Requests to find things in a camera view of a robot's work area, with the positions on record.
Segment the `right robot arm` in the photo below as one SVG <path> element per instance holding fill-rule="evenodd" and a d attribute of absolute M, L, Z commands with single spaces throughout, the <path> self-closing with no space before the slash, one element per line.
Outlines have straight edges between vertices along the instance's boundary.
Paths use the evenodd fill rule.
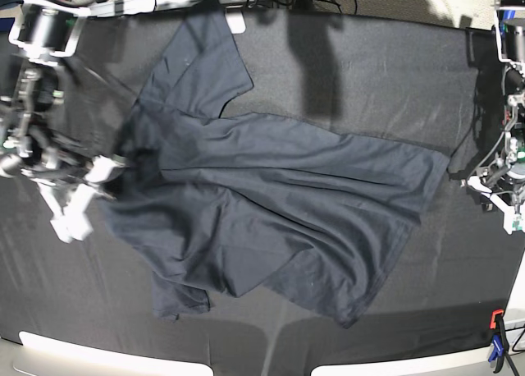
<path fill-rule="evenodd" d="M 119 158 L 85 155 L 79 141 L 50 126 L 64 97 L 65 59 L 76 51 L 92 6 L 109 0 L 23 0 L 9 32 L 20 50 L 14 90 L 1 97 L 1 175 L 22 175 L 39 188 L 57 237 L 84 240 L 92 231 L 86 210 L 101 186 L 120 171 Z"/>

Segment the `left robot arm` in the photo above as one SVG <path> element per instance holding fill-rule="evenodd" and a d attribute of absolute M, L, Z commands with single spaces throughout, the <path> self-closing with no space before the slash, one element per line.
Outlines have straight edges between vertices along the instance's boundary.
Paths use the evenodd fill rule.
<path fill-rule="evenodd" d="M 524 231 L 524 0 L 494 0 L 497 57 L 503 64 L 501 130 L 463 182 L 483 207 L 503 214 L 507 234 Z"/>

